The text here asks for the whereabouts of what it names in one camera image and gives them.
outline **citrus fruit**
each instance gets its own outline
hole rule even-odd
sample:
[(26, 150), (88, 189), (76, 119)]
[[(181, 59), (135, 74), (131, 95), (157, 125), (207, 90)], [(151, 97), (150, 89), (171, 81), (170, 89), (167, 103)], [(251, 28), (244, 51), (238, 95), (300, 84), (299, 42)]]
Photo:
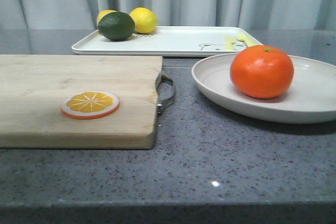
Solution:
[(230, 66), (234, 86), (255, 98), (274, 98), (290, 87), (294, 66), (282, 50), (265, 46), (251, 46), (237, 54)]
[(125, 40), (134, 33), (135, 23), (123, 12), (107, 13), (98, 23), (101, 34), (110, 40)]
[(97, 16), (97, 25), (103, 16), (105, 16), (107, 13), (113, 13), (113, 12), (116, 12), (116, 11), (115, 10), (102, 10)]
[(135, 31), (139, 34), (151, 33), (158, 24), (156, 15), (145, 7), (137, 7), (130, 16), (134, 19)]
[(95, 119), (113, 113), (119, 104), (118, 97), (110, 92), (86, 91), (67, 98), (61, 111), (74, 119)]

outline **orange slice magnet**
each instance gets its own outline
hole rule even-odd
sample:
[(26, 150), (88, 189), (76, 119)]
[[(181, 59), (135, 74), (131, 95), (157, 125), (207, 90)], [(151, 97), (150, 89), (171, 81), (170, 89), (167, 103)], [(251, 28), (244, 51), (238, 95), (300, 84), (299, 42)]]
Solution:
[(96, 119), (119, 107), (119, 98), (106, 91), (86, 91), (67, 98), (61, 105), (64, 115), (74, 119)]

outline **speckled granite countertop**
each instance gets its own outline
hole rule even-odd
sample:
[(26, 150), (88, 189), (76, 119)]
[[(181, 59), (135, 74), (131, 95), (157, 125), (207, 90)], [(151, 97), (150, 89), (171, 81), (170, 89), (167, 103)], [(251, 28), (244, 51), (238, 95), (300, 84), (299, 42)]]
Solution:
[[(335, 31), (249, 32), (336, 65)], [(72, 54), (89, 33), (0, 30), (0, 54)], [(198, 60), (164, 59), (176, 100), (152, 150), (0, 149), (0, 223), (336, 223), (336, 121), (225, 110), (197, 89)]]

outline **cutting board handle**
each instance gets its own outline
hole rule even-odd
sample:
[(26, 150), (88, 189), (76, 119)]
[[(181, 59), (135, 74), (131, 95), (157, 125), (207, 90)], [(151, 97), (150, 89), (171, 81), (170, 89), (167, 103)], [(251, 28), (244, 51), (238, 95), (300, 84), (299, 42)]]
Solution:
[(158, 104), (157, 104), (158, 114), (162, 114), (162, 112), (168, 106), (170, 106), (174, 103), (174, 98), (175, 98), (175, 94), (176, 94), (176, 87), (175, 87), (175, 83), (174, 83), (172, 78), (167, 76), (165, 73), (162, 73), (161, 82), (165, 82), (165, 83), (169, 84), (170, 86), (172, 86), (172, 94), (168, 98), (162, 99), (158, 102)]

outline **white tray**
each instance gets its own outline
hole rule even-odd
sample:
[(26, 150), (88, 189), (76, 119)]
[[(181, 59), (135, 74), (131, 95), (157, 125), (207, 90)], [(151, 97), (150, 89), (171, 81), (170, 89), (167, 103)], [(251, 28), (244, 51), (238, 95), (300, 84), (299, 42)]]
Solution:
[[(228, 52), (240, 52), (247, 46), (236, 40), (245, 34), (255, 45), (261, 43), (237, 27), (159, 26), (150, 34), (134, 33), (124, 41), (110, 41), (98, 30), (72, 46), (79, 55), (147, 55), (171, 57), (206, 57)], [(225, 36), (236, 40), (234, 50), (228, 50)]]
[(230, 80), (237, 54), (202, 59), (192, 68), (199, 90), (218, 105), (252, 118), (279, 123), (321, 123), (336, 120), (336, 66), (290, 56), (295, 74), (287, 93), (272, 99), (244, 95)]

